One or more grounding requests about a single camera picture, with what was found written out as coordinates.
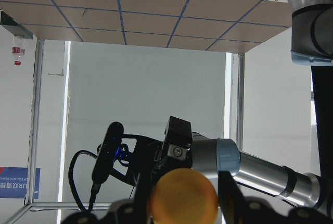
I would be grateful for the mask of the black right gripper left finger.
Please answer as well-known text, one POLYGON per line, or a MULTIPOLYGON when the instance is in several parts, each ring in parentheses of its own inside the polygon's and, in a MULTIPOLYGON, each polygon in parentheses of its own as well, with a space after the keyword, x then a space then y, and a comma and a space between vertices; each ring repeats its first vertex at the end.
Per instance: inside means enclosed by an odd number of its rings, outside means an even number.
POLYGON ((112 203, 105 216, 98 219, 93 213, 80 211, 66 217, 62 223, 154 223, 148 213, 147 200, 119 200, 112 203))

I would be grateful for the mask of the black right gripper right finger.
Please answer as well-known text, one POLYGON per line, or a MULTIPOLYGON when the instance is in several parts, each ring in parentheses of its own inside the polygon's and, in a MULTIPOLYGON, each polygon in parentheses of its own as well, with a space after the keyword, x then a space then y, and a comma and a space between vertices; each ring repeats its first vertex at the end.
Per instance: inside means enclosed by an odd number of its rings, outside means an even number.
POLYGON ((226 223, 332 223, 312 208, 297 207, 284 216, 261 198, 245 198, 228 171, 218 173, 218 199, 226 223))

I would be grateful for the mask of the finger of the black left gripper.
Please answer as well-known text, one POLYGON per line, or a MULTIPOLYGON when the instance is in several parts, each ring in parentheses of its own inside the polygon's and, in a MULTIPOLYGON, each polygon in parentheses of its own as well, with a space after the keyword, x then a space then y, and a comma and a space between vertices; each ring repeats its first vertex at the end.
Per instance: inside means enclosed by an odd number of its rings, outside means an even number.
POLYGON ((185 161, 187 152, 193 143, 190 122, 170 116, 164 134, 163 155, 185 161))

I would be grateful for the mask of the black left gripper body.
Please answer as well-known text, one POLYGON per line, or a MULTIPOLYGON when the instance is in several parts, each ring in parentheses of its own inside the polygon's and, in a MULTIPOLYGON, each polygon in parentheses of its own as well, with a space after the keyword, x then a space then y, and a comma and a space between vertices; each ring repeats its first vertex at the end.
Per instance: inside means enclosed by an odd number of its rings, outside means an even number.
POLYGON ((135 172, 147 172, 151 182, 158 180, 171 170, 178 168, 192 168, 193 156, 191 150, 185 150, 185 159, 179 160, 168 156, 168 151, 163 151, 162 142, 157 141, 140 148, 135 158, 135 172))

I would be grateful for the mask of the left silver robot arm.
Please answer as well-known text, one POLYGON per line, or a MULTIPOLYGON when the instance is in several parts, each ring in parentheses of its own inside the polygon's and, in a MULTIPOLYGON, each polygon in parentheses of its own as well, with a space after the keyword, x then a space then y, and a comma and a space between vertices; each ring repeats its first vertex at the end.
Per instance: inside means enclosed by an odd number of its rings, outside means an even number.
POLYGON ((209 139, 197 132, 192 135, 190 165, 207 178, 229 171, 240 185, 332 218, 332 180, 243 153, 231 139, 209 139))

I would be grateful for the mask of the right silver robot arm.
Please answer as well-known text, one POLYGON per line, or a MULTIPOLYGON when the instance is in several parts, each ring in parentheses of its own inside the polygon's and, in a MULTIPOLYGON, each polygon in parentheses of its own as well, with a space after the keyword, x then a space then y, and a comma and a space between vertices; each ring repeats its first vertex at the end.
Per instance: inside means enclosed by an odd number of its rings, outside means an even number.
POLYGON ((287 0, 291 59, 311 67, 320 175, 300 174, 208 139, 170 117, 163 141, 113 122, 94 155, 89 206, 68 178, 79 211, 64 223, 332 223, 332 0, 287 0))

